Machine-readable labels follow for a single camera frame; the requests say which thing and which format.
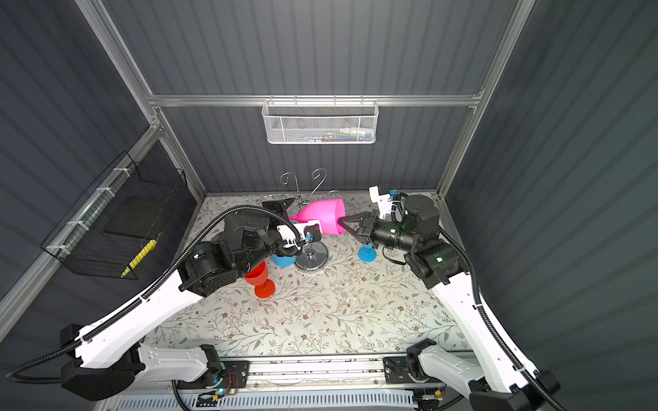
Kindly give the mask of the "blue wine glass front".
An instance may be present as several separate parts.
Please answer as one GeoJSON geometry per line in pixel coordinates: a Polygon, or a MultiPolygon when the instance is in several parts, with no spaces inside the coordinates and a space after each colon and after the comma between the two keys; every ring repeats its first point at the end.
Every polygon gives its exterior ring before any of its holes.
{"type": "Polygon", "coordinates": [[[272,263],[276,265],[279,268],[286,268],[289,266],[294,265],[296,262],[296,256],[277,256],[273,255],[272,256],[272,263]]]}

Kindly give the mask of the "red wine glass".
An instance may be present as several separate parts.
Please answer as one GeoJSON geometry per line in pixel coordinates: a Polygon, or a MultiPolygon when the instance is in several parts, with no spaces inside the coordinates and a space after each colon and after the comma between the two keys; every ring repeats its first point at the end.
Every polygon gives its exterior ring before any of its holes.
{"type": "Polygon", "coordinates": [[[251,272],[244,276],[245,281],[254,287],[255,295],[260,299],[273,296],[276,285],[269,278],[269,270],[265,261],[257,265],[251,272]]]}

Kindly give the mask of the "blue wine glass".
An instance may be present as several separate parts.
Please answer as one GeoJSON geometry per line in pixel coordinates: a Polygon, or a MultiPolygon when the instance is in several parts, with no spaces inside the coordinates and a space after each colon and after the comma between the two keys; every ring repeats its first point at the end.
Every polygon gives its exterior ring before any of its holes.
{"type": "Polygon", "coordinates": [[[289,266],[294,265],[296,262],[296,256],[277,256],[273,255],[272,256],[272,263],[276,265],[279,268],[286,268],[289,266]]]}
{"type": "Polygon", "coordinates": [[[357,252],[358,259],[363,263],[372,263],[377,258],[377,251],[372,244],[363,245],[357,252]]]}

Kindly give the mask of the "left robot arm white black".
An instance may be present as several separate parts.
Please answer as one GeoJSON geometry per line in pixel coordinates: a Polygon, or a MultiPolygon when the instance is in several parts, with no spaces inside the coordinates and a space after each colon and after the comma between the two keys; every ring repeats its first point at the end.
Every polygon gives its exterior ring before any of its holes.
{"type": "Polygon", "coordinates": [[[289,217],[287,208],[287,201],[279,200],[221,212],[154,283],[79,330],[74,358],[61,371],[61,387],[89,401],[114,397],[135,383],[170,380],[210,390],[229,387],[229,373],[210,345],[156,349],[142,339],[269,257],[297,256],[322,238],[325,225],[320,219],[303,222],[289,217]]]}

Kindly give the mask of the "pink wine glass front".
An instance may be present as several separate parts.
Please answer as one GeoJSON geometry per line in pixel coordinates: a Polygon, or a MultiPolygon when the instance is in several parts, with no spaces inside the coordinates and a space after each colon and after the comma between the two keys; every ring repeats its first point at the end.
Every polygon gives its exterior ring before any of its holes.
{"type": "Polygon", "coordinates": [[[346,216],[344,201],[342,199],[318,200],[290,216],[291,220],[298,223],[319,221],[323,235],[341,236],[344,228],[339,224],[339,219],[346,216]]]}

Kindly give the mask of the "blue wine glass back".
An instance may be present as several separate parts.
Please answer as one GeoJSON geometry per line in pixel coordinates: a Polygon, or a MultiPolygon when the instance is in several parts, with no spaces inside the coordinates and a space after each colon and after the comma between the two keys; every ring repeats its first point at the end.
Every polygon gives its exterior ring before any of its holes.
{"type": "Polygon", "coordinates": [[[363,263],[372,263],[377,258],[377,251],[372,244],[363,245],[357,252],[358,259],[363,263]]]}

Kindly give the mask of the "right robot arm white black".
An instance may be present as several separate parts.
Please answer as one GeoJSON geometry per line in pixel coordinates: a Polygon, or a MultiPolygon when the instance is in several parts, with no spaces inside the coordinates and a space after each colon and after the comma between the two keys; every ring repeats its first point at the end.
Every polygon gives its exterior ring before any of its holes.
{"type": "Polygon", "coordinates": [[[466,361],[425,339],[407,350],[411,378],[440,380],[474,410],[562,410],[557,378],[513,342],[486,303],[471,259],[440,221],[440,209],[424,195],[405,197],[398,221],[377,210],[337,220],[364,245],[403,252],[404,263],[452,315],[476,357],[466,361]]]}

